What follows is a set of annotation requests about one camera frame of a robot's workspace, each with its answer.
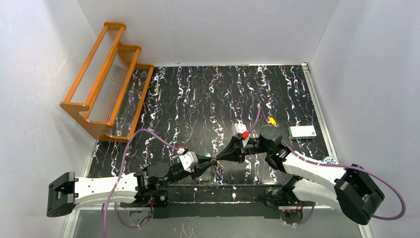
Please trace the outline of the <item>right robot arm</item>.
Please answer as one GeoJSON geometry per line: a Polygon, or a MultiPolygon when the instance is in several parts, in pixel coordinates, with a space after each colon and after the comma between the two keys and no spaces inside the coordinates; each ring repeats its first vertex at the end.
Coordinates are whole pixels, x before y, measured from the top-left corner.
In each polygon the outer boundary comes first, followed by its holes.
{"type": "Polygon", "coordinates": [[[306,157],[290,148],[273,125],[264,125],[255,138],[237,126],[232,130],[234,135],[216,155],[217,160],[239,163],[248,155],[264,153],[272,169],[292,175],[281,189],[265,192],[262,199],[269,203],[319,203],[339,209],[353,222],[366,225],[385,199],[381,189],[360,166],[339,168],[306,157]]]}

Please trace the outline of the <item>white box red label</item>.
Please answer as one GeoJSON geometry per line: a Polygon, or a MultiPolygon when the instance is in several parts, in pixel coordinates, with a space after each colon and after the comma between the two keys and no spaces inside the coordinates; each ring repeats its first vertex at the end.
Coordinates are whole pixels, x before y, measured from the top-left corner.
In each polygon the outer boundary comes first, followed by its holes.
{"type": "Polygon", "coordinates": [[[291,139],[312,139],[317,136],[313,125],[290,126],[288,131],[291,139]]]}

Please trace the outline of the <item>orange wooden rack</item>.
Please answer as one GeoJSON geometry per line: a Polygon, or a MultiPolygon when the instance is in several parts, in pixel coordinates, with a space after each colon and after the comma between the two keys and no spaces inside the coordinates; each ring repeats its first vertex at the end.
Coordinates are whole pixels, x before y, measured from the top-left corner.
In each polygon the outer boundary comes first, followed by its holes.
{"type": "Polygon", "coordinates": [[[128,142],[135,133],[140,118],[154,65],[139,63],[141,46],[121,41],[126,25],[123,22],[105,22],[82,64],[65,99],[64,109],[94,139],[128,142]],[[146,72],[142,81],[139,102],[132,116],[132,123],[124,135],[114,135],[117,117],[122,112],[123,101],[134,70],[146,72]]]}

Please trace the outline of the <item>blue white tape roll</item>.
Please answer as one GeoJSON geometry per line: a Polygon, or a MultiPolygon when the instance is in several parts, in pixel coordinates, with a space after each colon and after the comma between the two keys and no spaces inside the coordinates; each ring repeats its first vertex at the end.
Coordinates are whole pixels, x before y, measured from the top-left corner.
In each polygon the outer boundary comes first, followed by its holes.
{"type": "Polygon", "coordinates": [[[339,165],[338,160],[334,157],[331,157],[331,156],[327,156],[327,157],[323,158],[322,162],[325,163],[325,164],[339,165]]]}

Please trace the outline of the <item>aluminium frame rail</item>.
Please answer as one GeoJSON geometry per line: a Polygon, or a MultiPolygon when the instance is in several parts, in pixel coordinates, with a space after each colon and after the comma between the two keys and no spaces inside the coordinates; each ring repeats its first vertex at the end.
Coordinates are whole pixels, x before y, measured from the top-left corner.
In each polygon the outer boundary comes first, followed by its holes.
{"type": "MultiPolygon", "coordinates": [[[[99,141],[88,178],[108,178],[139,172],[157,161],[179,161],[171,145],[185,145],[196,153],[215,155],[232,137],[231,125],[254,125],[258,109],[273,117],[284,140],[297,152],[321,160],[331,155],[326,127],[314,104],[309,69],[304,65],[164,66],[156,67],[137,129],[144,132],[132,143],[99,141]],[[291,139],[290,126],[313,125],[317,136],[291,139]]],[[[185,178],[168,188],[169,209],[185,208],[184,215],[216,207],[254,207],[265,189],[279,188],[290,178],[270,168],[264,154],[243,163],[220,162],[222,182],[214,167],[193,180],[185,178]]]]}

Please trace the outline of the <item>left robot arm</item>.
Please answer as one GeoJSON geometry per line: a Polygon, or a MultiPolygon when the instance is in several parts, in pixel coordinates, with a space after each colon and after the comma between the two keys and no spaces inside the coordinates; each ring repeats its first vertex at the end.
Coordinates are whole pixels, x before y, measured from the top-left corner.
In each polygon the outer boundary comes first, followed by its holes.
{"type": "Polygon", "coordinates": [[[187,152],[181,155],[179,163],[172,165],[157,161],[140,172],[120,177],[83,178],[76,177],[74,172],[67,172],[48,186],[46,216],[66,216],[73,210],[95,204],[166,207],[169,200],[167,188],[171,184],[186,177],[197,179],[216,164],[215,158],[187,152]]]}

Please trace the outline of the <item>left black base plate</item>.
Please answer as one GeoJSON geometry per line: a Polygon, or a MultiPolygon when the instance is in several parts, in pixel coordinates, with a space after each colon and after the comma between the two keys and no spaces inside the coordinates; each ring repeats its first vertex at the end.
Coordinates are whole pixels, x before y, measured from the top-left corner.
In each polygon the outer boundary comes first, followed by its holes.
{"type": "Polygon", "coordinates": [[[166,189],[154,190],[141,195],[136,195],[134,202],[120,202],[119,206],[124,208],[138,207],[166,207],[168,205],[168,191],[166,189]]]}

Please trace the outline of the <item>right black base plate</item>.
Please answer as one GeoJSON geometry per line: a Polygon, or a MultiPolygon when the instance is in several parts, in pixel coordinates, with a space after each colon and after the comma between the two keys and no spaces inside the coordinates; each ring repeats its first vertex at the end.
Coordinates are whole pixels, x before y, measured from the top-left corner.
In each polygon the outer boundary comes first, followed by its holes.
{"type": "Polygon", "coordinates": [[[266,189],[261,199],[267,206],[298,206],[305,202],[312,204],[312,202],[298,199],[291,190],[281,188],[266,189]]]}

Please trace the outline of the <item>yellow key tag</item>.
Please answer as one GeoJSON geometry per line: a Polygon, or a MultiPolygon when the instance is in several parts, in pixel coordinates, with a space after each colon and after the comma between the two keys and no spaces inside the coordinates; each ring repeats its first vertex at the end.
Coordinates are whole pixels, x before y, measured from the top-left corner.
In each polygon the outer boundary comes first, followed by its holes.
{"type": "Polygon", "coordinates": [[[267,118],[267,121],[268,121],[268,123],[269,123],[269,124],[272,124],[272,125],[274,125],[274,126],[276,126],[276,125],[277,125],[276,121],[275,121],[275,120],[274,120],[274,118],[272,118],[272,117],[268,117],[268,118],[267,118]]]}

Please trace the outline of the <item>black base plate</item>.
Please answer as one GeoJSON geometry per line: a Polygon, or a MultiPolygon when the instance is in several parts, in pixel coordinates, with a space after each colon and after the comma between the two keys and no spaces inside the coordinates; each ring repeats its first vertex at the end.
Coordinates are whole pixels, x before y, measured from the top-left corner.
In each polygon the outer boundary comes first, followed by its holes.
{"type": "Polygon", "coordinates": [[[267,206],[298,206],[305,202],[312,204],[312,202],[298,199],[291,190],[281,188],[266,189],[261,199],[267,206]]]}
{"type": "Polygon", "coordinates": [[[166,207],[168,205],[168,191],[166,189],[154,190],[141,195],[136,195],[134,202],[120,202],[119,206],[124,208],[138,207],[166,207]]]}

